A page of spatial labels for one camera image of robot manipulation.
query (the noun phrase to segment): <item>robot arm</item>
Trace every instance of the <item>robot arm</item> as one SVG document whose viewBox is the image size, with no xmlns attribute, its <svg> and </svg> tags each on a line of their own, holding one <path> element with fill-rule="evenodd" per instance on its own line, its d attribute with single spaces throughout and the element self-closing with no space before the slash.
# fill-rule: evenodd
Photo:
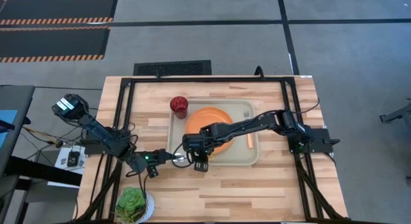
<svg viewBox="0 0 411 224">
<path fill-rule="evenodd" d="M 153 171 L 150 176 L 155 177 L 158 175 L 155 166 L 160 162 L 164 164 L 165 159 L 172 158 L 172 155 L 165 151 L 135 152 L 136 146 L 130 142 L 130 132 L 102 126 L 90 115 L 88 103 L 79 95 L 66 94 L 52 106 L 52 110 L 65 123 L 88 130 L 97 137 L 106 153 L 115 156 L 121 162 L 126 162 L 136 173 L 141 173 L 147 168 Z"/>
<path fill-rule="evenodd" d="M 191 155 L 194 170 L 207 172 L 208 155 L 215 148 L 239 135 L 262 130 L 272 130 L 279 135 L 296 137 L 301 146 L 311 141 L 311 128 L 296 122 L 291 111 L 273 110 L 233 124 L 214 123 L 201 128 L 199 134 L 185 134 L 182 138 L 182 147 Z"/>
</svg>

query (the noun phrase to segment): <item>red cup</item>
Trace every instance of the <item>red cup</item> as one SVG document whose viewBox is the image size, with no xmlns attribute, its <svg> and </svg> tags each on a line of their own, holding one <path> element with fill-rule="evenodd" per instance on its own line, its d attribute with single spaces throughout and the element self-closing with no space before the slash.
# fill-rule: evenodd
<svg viewBox="0 0 411 224">
<path fill-rule="evenodd" d="M 170 101 L 170 108 L 179 119 L 187 117 L 188 100 L 182 96 L 176 96 Z"/>
</svg>

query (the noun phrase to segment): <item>butcher block tabletop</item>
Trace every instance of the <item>butcher block tabletop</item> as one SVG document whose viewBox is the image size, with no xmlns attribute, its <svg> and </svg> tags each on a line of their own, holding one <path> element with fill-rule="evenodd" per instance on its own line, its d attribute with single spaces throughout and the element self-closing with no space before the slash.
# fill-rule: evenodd
<svg viewBox="0 0 411 224">
<path fill-rule="evenodd" d="M 106 77 L 96 118 L 104 126 L 113 124 L 120 81 L 120 76 Z M 295 76 L 295 82 L 301 110 L 313 107 L 318 101 L 313 78 Z M 121 117 L 125 113 L 128 88 Z M 170 100 L 175 96 L 246 99 L 257 114 L 284 109 L 277 82 L 137 83 L 130 122 L 136 125 L 132 134 L 139 136 L 138 151 L 167 149 Z M 313 128 L 324 126 L 320 106 L 302 116 L 304 123 Z M 295 162 L 286 137 L 266 130 L 258 132 L 258 141 L 259 159 L 252 166 L 210 166 L 207 173 L 194 171 L 193 167 L 175 168 L 171 162 L 158 166 L 159 176 L 148 178 L 146 183 L 147 193 L 155 200 L 154 214 L 148 221 L 304 221 Z M 333 161 L 323 153 L 312 153 L 311 157 L 321 193 L 337 212 L 347 216 Z M 89 206 L 99 160 L 100 155 L 87 159 L 78 193 L 79 216 Z M 94 197 L 100 191 L 104 167 L 101 164 Z M 139 187 L 138 177 L 125 177 L 130 170 L 123 164 L 118 196 L 126 187 Z M 315 216 L 313 196 L 308 188 L 307 191 L 311 215 Z M 110 190 L 103 218 L 108 217 L 111 194 Z"/>
</svg>

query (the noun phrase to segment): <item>orange bowl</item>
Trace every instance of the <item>orange bowl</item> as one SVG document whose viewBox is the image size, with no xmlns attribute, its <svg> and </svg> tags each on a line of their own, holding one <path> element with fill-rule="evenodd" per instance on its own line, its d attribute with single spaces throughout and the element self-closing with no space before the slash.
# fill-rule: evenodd
<svg viewBox="0 0 411 224">
<path fill-rule="evenodd" d="M 211 125 L 213 123 L 227 123 L 231 124 L 231 117 L 223 110 L 215 107 L 200 108 L 193 112 L 186 123 L 186 134 L 198 134 L 200 129 L 204 126 Z M 232 140 L 223 144 L 222 146 L 215 148 L 213 154 L 222 152 L 230 147 Z"/>
</svg>

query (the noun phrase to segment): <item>black bracket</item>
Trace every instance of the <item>black bracket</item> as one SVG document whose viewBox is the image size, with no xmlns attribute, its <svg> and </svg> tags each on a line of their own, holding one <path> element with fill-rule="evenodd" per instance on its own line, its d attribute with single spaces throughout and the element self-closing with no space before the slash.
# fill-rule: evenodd
<svg viewBox="0 0 411 224">
<path fill-rule="evenodd" d="M 158 80 L 161 80 L 159 69 L 155 69 L 155 77 L 157 77 Z"/>
<path fill-rule="evenodd" d="M 133 78 L 122 78 L 120 87 L 126 87 L 127 85 L 131 84 L 132 81 L 133 81 Z"/>
<path fill-rule="evenodd" d="M 265 80 L 263 69 L 260 66 L 257 66 L 254 76 L 259 76 L 261 80 Z"/>
<path fill-rule="evenodd" d="M 309 145 L 301 146 L 299 139 L 295 137 L 288 138 L 290 152 L 298 151 L 299 153 L 332 153 L 333 145 L 340 142 L 338 139 L 330 139 L 328 129 L 313 128 L 311 129 L 312 142 Z"/>
<path fill-rule="evenodd" d="M 382 123 L 389 124 L 391 121 L 395 119 L 403 119 L 405 124 L 411 128 L 411 103 L 407 106 L 400 108 L 399 110 L 389 114 L 389 115 L 381 115 L 380 120 Z"/>
</svg>

